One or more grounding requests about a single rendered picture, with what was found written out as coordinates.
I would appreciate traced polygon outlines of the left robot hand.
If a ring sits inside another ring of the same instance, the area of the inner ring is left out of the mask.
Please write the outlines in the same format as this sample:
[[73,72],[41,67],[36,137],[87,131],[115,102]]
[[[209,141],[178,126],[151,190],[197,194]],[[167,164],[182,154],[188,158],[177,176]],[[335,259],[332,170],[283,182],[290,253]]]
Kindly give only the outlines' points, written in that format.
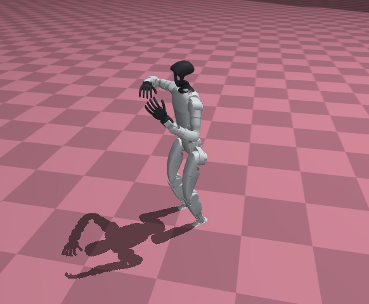
[[149,102],[146,102],[146,103],[147,103],[148,107],[149,107],[153,112],[151,112],[151,111],[147,108],[147,106],[146,106],[146,105],[145,105],[145,108],[146,108],[146,110],[147,110],[151,115],[153,115],[153,117],[154,117],[154,118],[156,118],[157,120],[160,120],[160,122],[163,124],[163,126],[165,126],[165,125],[164,125],[164,123],[166,123],[168,120],[170,120],[172,123],[174,123],[174,122],[173,122],[173,120],[172,120],[172,118],[171,118],[169,115],[167,115],[167,112],[165,111],[165,104],[164,104],[163,99],[161,100],[161,103],[162,103],[163,108],[162,108],[162,107],[160,107],[160,105],[157,103],[157,100],[155,99],[155,97],[153,97],[153,100],[154,100],[154,102],[155,102],[155,104],[157,105],[157,107],[158,107],[158,108],[154,105],[154,103],[152,102],[152,100],[151,100],[151,99],[149,99],[149,100],[150,100],[150,103],[152,104],[152,106],[155,108],[155,110],[150,106]]

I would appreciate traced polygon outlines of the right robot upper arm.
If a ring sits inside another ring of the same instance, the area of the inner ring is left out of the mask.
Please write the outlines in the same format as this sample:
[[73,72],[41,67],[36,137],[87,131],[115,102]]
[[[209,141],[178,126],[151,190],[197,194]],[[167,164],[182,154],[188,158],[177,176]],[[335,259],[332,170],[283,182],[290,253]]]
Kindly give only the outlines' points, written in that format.
[[162,89],[165,89],[166,91],[170,91],[172,93],[173,88],[176,86],[175,81],[165,80],[165,79],[155,79],[155,85],[153,85],[154,88],[157,88],[159,86]]

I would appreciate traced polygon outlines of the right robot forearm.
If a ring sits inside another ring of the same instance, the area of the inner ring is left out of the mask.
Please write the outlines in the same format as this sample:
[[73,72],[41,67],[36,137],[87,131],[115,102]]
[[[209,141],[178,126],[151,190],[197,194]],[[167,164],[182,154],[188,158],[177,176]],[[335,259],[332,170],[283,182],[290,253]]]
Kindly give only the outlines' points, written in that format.
[[152,83],[152,86],[154,86],[155,85],[155,79],[158,79],[158,77],[156,77],[156,76],[149,76],[143,82],[149,81],[149,82]]

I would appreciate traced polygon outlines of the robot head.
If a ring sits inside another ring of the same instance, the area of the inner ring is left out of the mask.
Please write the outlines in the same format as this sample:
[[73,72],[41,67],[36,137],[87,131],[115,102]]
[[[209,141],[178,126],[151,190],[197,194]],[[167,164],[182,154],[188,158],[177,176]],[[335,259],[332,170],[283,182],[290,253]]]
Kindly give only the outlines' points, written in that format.
[[[176,86],[179,87],[179,93],[183,94],[187,93],[188,91],[195,91],[187,80],[183,80],[186,75],[193,73],[195,70],[193,65],[189,61],[179,61],[173,64],[170,69],[174,72],[174,81]],[[180,80],[177,79],[177,76],[180,78]],[[188,91],[185,92],[183,89],[188,89]]]

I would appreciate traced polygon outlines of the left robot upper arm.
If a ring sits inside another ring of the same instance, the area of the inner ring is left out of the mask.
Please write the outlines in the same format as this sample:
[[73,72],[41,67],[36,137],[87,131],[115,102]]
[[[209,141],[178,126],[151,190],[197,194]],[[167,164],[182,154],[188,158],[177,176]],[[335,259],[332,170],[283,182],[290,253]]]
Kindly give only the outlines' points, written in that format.
[[[190,112],[191,131],[197,132],[199,135],[199,138],[200,138],[200,125],[201,125],[202,110],[203,110],[202,102],[196,97],[191,97],[188,103],[188,111]],[[188,142],[193,142],[193,141],[188,141]]]

